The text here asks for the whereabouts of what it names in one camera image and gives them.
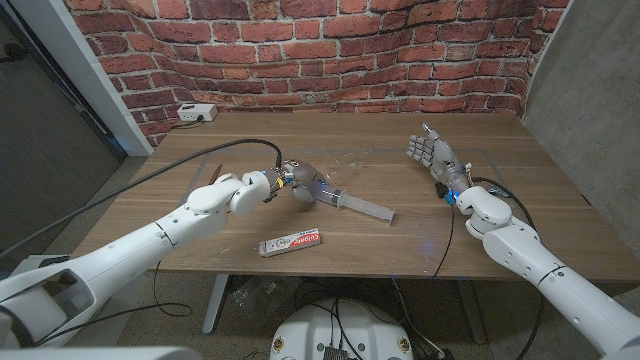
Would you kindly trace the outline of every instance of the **doorframe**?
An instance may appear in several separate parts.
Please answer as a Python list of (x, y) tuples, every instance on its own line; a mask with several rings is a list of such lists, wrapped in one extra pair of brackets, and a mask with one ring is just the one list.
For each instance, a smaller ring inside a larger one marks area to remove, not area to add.
[[(36, 37), (35, 40), (28, 37), (32, 45), (37, 48), (37, 42), (40, 42), (44, 46), (45, 51), (69, 78), (71, 85), (86, 100), (89, 105), (87, 110), (95, 112), (128, 155), (149, 156), (153, 147), (138, 127), (62, 0), (9, 1), (10, 4), (7, 0), (0, 0), (0, 6), (27, 37), (28, 30), (32, 31)], [(20, 26), (20, 17), (30, 29)]]

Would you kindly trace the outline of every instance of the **wall socket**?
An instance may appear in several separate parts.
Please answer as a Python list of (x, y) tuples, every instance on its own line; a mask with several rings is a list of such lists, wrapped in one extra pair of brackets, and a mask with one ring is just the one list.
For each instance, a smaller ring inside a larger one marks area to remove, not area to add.
[(178, 109), (178, 116), (182, 121), (195, 121), (200, 115), (203, 121), (213, 121), (218, 115), (218, 109), (213, 104), (182, 104)]

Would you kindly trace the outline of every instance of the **gray wall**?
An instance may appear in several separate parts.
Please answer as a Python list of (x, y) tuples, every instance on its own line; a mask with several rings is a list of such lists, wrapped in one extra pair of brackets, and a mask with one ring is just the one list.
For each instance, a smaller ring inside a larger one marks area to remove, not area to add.
[(573, 3), (533, 79), (525, 125), (638, 257), (640, 2)]

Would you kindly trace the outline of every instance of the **robotic hand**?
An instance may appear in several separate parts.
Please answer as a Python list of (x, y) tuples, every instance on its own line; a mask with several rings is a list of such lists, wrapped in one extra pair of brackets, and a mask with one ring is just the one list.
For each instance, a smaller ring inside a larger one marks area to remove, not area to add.
[(533, 284), (601, 354), (626, 354), (639, 344), (640, 319), (549, 252), (507, 203), (472, 186), (451, 147), (422, 126), (427, 137), (412, 135), (407, 155), (429, 168), (447, 186), (451, 202), (471, 215), (467, 230), (482, 241), (487, 254)]

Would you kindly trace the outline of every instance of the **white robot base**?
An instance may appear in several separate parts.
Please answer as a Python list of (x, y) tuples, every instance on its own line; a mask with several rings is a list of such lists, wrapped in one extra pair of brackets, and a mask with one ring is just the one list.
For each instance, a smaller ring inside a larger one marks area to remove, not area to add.
[[(295, 312), (276, 331), (271, 343), (271, 360), (322, 360), (357, 358), (346, 339), (363, 359), (410, 360), (413, 352), (406, 331), (389, 314), (353, 299), (326, 299)], [(333, 308), (346, 337), (341, 343), (340, 324), (329, 311)]]

